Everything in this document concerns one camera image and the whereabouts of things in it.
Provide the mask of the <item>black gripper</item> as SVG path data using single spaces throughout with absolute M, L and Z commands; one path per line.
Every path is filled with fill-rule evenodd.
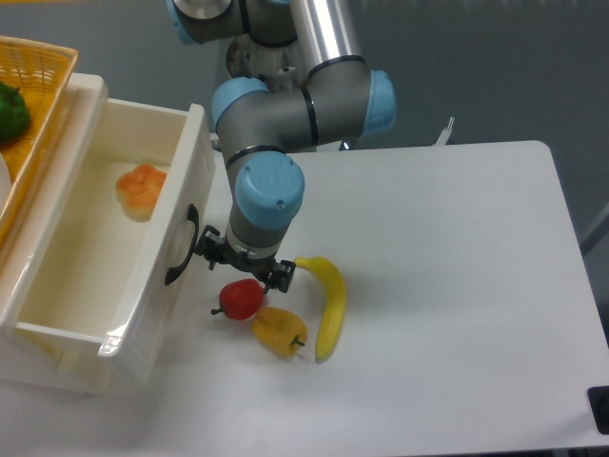
M 294 276 L 296 265 L 293 261 L 277 262 L 273 255 L 251 256 L 251 252 L 233 247 L 228 238 L 212 225 L 206 225 L 197 241 L 194 253 L 206 259 L 209 270 L 217 264 L 229 265 L 240 272 L 249 273 L 264 283 L 264 291 L 278 290 L 287 293 Z

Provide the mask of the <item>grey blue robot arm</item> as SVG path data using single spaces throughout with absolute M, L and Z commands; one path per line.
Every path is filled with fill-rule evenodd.
M 287 291 L 295 265 L 275 256 L 305 192 L 291 153 L 391 129 L 393 84 L 366 64 L 345 1 L 171 1 L 167 9 L 185 43 L 253 45 L 211 101 L 232 195 L 227 228 L 198 228 L 192 250 Z

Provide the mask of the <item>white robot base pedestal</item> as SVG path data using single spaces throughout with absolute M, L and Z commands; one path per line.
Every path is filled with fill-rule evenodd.
M 299 88 L 308 79 L 297 42 L 269 48 L 254 42 L 249 35 L 232 40 L 226 52 L 226 68 L 231 78 L 259 79 L 270 92 Z

